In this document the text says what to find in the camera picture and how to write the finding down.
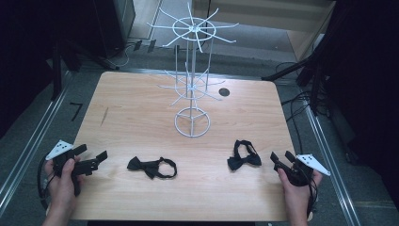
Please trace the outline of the white wire display rack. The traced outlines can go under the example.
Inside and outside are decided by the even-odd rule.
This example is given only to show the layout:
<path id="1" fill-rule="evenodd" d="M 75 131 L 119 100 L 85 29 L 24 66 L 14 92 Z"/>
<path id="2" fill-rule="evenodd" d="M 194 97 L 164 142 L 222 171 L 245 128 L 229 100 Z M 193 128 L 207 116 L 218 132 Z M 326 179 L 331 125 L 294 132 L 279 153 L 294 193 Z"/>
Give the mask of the white wire display rack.
<path id="1" fill-rule="evenodd" d="M 178 47 L 175 47 L 175 71 L 168 72 L 166 75 L 174 79 L 171 86 L 159 85 L 161 89 L 171 89 L 177 94 L 177 99 L 170 105 L 176 105 L 179 102 L 187 101 L 188 106 L 182 108 L 174 116 L 174 127 L 179 134 L 185 137 L 201 137 L 205 135 L 211 127 L 211 118 L 209 113 L 201 109 L 198 101 L 204 97 L 209 97 L 220 101 L 209 92 L 209 87 L 223 84 L 221 82 L 210 81 L 210 68 L 213 53 L 214 40 L 221 40 L 226 43 L 234 43 L 234 40 L 227 40 L 217 35 L 217 31 L 225 28 L 236 27 L 231 25 L 214 25 L 211 20 L 218 13 L 216 9 L 212 14 L 205 18 L 195 17 L 192 13 L 190 4 L 187 4 L 188 16 L 177 18 L 162 8 L 159 11 L 173 20 L 171 25 L 149 24 L 154 29 L 170 30 L 175 38 L 165 44 L 169 47 L 177 40 L 184 40 L 187 52 L 185 54 L 184 71 L 178 71 Z M 203 53 L 202 44 L 210 42 L 207 67 L 202 73 L 197 72 L 197 54 Z"/>

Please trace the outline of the dark cabinet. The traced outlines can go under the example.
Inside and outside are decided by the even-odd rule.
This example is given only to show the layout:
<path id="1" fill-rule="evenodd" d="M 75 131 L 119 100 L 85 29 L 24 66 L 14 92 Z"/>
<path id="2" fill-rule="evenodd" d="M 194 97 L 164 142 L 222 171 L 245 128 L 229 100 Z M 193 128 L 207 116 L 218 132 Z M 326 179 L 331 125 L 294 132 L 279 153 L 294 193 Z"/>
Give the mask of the dark cabinet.
<path id="1" fill-rule="evenodd" d="M 122 51 L 136 17 L 133 0 L 93 0 L 100 28 L 100 56 Z"/>

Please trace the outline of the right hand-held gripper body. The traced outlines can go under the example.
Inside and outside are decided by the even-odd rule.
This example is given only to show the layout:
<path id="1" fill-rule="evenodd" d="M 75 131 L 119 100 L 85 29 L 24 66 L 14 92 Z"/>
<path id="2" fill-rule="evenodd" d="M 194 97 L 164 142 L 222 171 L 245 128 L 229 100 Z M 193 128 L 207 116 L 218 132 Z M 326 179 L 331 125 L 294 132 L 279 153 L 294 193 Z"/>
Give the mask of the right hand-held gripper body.
<path id="1" fill-rule="evenodd" d="M 297 154 L 295 162 L 291 167 L 286 166 L 281 161 L 279 169 L 283 169 L 288 176 L 289 182 L 294 186 L 307 186 L 311 182 L 314 170 L 317 170 L 326 176 L 330 175 L 327 170 L 312 154 Z"/>

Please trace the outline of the black metal stand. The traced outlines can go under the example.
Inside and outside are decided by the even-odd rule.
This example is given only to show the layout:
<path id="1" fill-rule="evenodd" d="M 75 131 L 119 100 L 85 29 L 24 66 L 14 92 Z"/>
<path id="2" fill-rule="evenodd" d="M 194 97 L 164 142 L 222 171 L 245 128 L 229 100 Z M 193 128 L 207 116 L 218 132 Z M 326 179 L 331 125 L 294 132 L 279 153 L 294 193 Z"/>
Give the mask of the black metal stand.
<path id="1" fill-rule="evenodd" d="M 53 95 L 54 101 L 62 90 L 61 60 L 64 60 L 68 69 L 78 72 L 81 68 L 73 42 L 65 39 L 57 40 L 53 46 Z"/>
<path id="2" fill-rule="evenodd" d="M 323 66 L 321 61 L 319 60 L 320 55 L 321 51 L 314 50 L 305 59 L 297 63 L 294 63 L 292 66 L 289 66 L 280 72 L 268 76 L 262 76 L 261 79 L 263 81 L 274 82 L 277 79 L 280 79 L 289 73 L 293 73 L 301 69 L 299 76 L 296 78 L 296 83 L 300 87 L 305 87 L 309 84 L 310 81 L 312 81 L 310 107 L 311 107 L 311 112 L 314 115 L 317 115 L 317 108 L 319 105 L 318 95 L 321 93 L 322 77 L 323 77 Z"/>

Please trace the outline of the person's left hand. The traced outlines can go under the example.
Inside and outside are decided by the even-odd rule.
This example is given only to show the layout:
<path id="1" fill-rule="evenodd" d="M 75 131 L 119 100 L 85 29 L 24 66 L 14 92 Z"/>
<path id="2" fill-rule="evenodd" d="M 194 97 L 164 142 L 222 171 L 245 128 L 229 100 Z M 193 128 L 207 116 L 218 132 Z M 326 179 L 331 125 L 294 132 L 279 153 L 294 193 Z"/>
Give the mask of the person's left hand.
<path id="1" fill-rule="evenodd" d="M 74 195 L 72 171 L 75 163 L 79 161 L 79 156 L 69 159 L 61 171 L 61 176 L 55 176 L 49 183 L 49 191 L 52 198 L 51 211 L 57 209 L 63 213 L 71 213 L 74 210 L 76 197 Z"/>

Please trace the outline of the person's right hand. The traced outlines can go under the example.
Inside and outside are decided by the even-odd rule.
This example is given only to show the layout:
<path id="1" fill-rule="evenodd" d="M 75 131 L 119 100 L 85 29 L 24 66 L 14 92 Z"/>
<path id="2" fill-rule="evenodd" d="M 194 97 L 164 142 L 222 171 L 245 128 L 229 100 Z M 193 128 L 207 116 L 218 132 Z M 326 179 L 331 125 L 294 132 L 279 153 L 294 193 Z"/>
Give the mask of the person's right hand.
<path id="1" fill-rule="evenodd" d="M 311 196 L 310 189 L 307 186 L 292 185 L 283 169 L 278 169 L 278 175 L 283 187 L 287 216 L 306 219 Z"/>

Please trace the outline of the black bow tie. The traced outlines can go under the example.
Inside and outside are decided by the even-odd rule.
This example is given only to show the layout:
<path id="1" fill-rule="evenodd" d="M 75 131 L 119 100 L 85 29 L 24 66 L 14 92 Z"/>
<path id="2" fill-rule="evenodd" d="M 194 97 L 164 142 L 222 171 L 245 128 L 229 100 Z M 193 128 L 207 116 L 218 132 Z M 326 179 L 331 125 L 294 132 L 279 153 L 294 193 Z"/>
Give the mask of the black bow tie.
<path id="1" fill-rule="evenodd" d="M 161 163 L 166 163 L 170 165 L 173 169 L 174 172 L 172 174 L 165 175 L 159 171 L 160 169 L 160 164 Z M 136 170 L 143 170 L 148 177 L 151 179 L 158 177 L 160 179 L 170 179 L 173 178 L 177 175 L 177 165 L 174 161 L 170 159 L 166 159 L 164 157 L 160 157 L 158 160 L 154 161 L 148 161 L 148 162 L 142 162 L 139 160 L 137 156 L 132 158 L 128 165 L 127 165 L 128 170 L 136 171 Z"/>
<path id="2" fill-rule="evenodd" d="M 246 157 L 242 157 L 239 153 L 239 147 L 244 145 L 248 152 Z M 257 154 L 252 143 L 248 140 L 236 140 L 233 147 L 233 156 L 227 159 L 230 170 L 235 171 L 240 169 L 244 164 L 250 164 L 259 167 L 262 164 L 262 160 Z"/>

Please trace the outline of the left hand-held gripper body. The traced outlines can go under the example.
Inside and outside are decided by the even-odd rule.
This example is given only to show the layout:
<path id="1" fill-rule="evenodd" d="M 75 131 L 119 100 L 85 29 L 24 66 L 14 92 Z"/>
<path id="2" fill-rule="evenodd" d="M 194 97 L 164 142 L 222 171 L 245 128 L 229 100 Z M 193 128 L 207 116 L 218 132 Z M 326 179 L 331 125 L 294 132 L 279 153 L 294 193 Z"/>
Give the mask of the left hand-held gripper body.
<path id="1" fill-rule="evenodd" d="M 72 144 L 60 140 L 56 146 L 50 151 L 45 159 L 53 161 L 53 171 L 55 176 L 60 177 L 61 171 L 65 163 L 69 159 L 73 159 L 78 155 L 72 153 L 74 147 Z M 77 180 L 78 175 L 91 175 L 94 170 L 98 169 L 99 164 L 95 162 L 95 158 L 76 162 L 74 165 L 74 170 L 72 171 L 72 182 L 74 185 L 74 195 L 78 196 L 81 192 L 79 182 Z"/>

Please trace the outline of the aluminium floor rail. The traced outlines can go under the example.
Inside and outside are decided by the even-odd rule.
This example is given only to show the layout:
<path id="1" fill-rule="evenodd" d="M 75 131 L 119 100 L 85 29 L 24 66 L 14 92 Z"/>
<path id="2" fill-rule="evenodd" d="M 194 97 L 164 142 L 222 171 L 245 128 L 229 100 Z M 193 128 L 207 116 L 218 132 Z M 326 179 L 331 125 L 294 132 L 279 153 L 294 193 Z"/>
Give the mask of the aluminium floor rail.
<path id="1" fill-rule="evenodd" d="M 27 167 L 36 154 L 37 149 L 58 109 L 62 105 L 67 92 L 66 89 L 62 90 L 60 94 L 47 106 L 46 111 L 40 118 L 39 124 L 36 126 L 33 134 L 24 145 L 24 149 L 8 174 L 6 181 L 0 187 L 0 217 L 7 209 L 10 200 L 27 170 Z"/>
<path id="2" fill-rule="evenodd" d="M 313 115 L 311 109 L 308 107 L 307 117 L 311 124 L 312 131 L 318 143 L 319 150 L 326 163 L 327 169 L 330 171 L 331 183 L 334 187 L 338 202 L 343 210 L 343 215 L 348 226 L 361 226 L 358 213 L 355 209 L 354 203 L 349 195 L 349 192 L 344 184 L 343 177 L 338 169 L 336 161 L 332 155 L 327 138 L 321 127 L 320 121 Z"/>

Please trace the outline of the light wooden board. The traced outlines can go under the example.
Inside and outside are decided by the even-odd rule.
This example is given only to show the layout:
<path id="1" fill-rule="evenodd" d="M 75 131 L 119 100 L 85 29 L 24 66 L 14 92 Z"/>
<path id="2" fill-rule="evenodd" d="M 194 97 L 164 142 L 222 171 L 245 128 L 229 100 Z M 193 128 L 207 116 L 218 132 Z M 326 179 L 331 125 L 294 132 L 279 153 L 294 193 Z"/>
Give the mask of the light wooden board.
<path id="1" fill-rule="evenodd" d="M 198 17 L 218 8 L 217 22 L 287 30 L 297 60 L 307 57 L 326 31 L 335 5 L 334 0 L 192 0 Z"/>

